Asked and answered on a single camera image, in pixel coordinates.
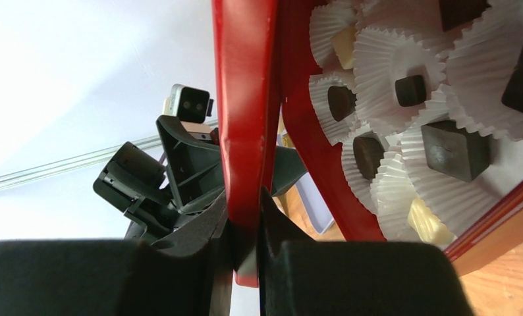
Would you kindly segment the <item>dark oval chocolate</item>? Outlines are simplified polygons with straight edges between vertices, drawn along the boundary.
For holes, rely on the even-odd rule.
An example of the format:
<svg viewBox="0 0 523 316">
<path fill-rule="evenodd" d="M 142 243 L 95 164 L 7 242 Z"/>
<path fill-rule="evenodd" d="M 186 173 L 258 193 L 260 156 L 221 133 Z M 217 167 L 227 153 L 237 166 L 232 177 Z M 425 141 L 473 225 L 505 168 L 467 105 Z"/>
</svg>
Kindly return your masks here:
<svg viewBox="0 0 523 316">
<path fill-rule="evenodd" d="M 375 134 L 363 134 L 352 143 L 354 158 L 360 174 L 366 180 L 373 180 L 378 173 L 385 149 Z"/>
</svg>

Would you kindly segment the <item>dark square chocolate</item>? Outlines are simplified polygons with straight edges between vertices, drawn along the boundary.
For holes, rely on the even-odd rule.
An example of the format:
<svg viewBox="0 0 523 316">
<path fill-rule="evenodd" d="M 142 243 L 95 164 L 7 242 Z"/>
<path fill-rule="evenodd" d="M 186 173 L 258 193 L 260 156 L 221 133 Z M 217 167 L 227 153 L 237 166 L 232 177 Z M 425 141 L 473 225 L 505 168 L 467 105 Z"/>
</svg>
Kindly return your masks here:
<svg viewBox="0 0 523 316">
<path fill-rule="evenodd" d="M 491 165 L 489 138 L 442 120 L 420 127 L 430 169 L 463 182 L 472 182 Z"/>
</svg>

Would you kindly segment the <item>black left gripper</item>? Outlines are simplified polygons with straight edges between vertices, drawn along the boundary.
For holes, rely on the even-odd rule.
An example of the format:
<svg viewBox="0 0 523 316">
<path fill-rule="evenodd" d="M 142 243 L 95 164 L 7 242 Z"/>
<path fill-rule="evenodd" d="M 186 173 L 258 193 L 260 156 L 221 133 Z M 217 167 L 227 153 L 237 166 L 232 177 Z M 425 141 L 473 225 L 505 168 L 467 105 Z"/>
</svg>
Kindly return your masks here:
<svg viewBox="0 0 523 316">
<path fill-rule="evenodd" d="M 94 192 L 130 220 L 124 237 L 150 244 L 183 227 L 188 222 L 183 214 L 205 209 L 224 191 L 218 145 L 193 137 L 177 117 L 161 115 L 155 123 L 169 186 L 162 186 L 165 167 L 131 142 L 93 183 Z"/>
</svg>

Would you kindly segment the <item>white ridged square chocolate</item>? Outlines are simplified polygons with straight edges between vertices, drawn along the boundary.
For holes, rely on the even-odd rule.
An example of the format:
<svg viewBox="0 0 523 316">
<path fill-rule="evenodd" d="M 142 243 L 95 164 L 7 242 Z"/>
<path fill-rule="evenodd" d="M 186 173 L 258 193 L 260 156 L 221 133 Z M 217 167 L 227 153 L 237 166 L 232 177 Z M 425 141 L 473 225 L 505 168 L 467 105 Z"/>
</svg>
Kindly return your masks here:
<svg viewBox="0 0 523 316">
<path fill-rule="evenodd" d="M 456 236 L 431 212 L 420 198 L 412 201 L 407 223 L 415 230 L 420 240 L 436 246 L 448 246 Z"/>
</svg>

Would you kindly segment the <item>red box with white paper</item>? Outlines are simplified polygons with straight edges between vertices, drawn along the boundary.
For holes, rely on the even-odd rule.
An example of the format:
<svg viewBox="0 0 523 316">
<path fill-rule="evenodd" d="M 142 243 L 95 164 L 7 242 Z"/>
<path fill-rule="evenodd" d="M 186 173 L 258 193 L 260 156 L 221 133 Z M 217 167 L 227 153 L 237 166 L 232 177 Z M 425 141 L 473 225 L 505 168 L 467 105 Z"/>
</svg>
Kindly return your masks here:
<svg viewBox="0 0 523 316">
<path fill-rule="evenodd" d="M 309 45 L 309 20 L 316 1 L 281 1 L 283 119 L 298 153 L 347 240 L 382 241 L 377 217 L 355 197 L 341 167 L 341 149 L 331 145 L 311 106 L 308 81 L 320 74 Z M 523 181 L 503 198 L 478 182 L 465 183 L 426 164 L 421 127 L 400 140 L 408 175 L 418 195 L 455 234 L 446 253 L 462 273 L 488 264 L 523 242 Z"/>
</svg>

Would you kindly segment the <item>small dark chocolate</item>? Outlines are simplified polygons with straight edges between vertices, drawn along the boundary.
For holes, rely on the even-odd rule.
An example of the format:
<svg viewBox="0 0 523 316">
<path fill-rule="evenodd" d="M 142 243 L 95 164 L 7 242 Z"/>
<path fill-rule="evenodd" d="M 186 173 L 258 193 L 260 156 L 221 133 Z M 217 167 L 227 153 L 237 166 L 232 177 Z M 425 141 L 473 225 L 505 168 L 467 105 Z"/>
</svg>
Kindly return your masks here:
<svg viewBox="0 0 523 316">
<path fill-rule="evenodd" d="M 413 75 L 396 80 L 395 93 L 401 107 L 413 107 L 422 104 L 427 97 L 424 77 Z"/>
</svg>

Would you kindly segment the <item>dark heart chocolate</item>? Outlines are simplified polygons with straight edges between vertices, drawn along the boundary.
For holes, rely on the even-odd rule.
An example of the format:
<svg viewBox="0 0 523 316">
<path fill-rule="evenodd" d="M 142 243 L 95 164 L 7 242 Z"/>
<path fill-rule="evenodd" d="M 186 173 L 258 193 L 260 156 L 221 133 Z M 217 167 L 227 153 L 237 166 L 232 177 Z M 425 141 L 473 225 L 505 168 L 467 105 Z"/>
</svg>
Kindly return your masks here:
<svg viewBox="0 0 523 316">
<path fill-rule="evenodd" d="M 329 110 L 339 122 L 355 112 L 357 97 L 346 86 L 330 86 L 327 90 Z"/>
</svg>

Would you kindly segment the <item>red box lid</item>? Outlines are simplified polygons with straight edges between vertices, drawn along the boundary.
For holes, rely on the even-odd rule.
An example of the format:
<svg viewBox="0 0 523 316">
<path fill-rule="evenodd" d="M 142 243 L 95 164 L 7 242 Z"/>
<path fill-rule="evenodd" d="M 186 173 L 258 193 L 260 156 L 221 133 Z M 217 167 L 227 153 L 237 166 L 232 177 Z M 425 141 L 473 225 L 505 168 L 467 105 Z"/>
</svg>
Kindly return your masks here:
<svg viewBox="0 0 523 316">
<path fill-rule="evenodd" d="M 219 139 L 233 269 L 258 286 L 260 197 L 273 178 L 280 106 L 277 1 L 213 1 Z"/>
</svg>

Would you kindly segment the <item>lavender plastic tray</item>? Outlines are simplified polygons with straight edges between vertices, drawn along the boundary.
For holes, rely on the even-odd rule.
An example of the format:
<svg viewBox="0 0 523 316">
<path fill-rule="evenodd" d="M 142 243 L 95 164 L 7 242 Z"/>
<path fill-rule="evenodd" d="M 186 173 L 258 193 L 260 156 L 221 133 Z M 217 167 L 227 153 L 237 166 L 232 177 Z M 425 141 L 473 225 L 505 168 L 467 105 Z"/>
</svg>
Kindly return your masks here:
<svg viewBox="0 0 523 316">
<path fill-rule="evenodd" d="M 308 172 L 298 180 L 296 189 L 315 232 L 323 235 L 335 220 Z"/>
</svg>

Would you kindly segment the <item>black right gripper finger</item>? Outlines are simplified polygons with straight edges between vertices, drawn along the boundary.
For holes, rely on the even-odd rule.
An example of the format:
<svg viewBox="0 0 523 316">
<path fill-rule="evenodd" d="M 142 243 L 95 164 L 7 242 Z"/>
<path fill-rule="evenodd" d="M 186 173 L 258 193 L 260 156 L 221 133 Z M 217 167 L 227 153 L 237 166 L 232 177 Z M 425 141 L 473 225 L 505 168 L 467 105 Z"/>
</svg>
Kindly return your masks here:
<svg viewBox="0 0 523 316">
<path fill-rule="evenodd" d="M 260 195 L 262 315 L 472 315 L 446 255 L 415 242 L 318 242 Z"/>
<path fill-rule="evenodd" d="M 290 190 L 307 169 L 295 148 L 277 146 L 271 185 L 271 195 L 280 196 Z"/>
<path fill-rule="evenodd" d="M 226 197 L 143 240 L 0 242 L 0 315 L 228 315 Z"/>
</svg>

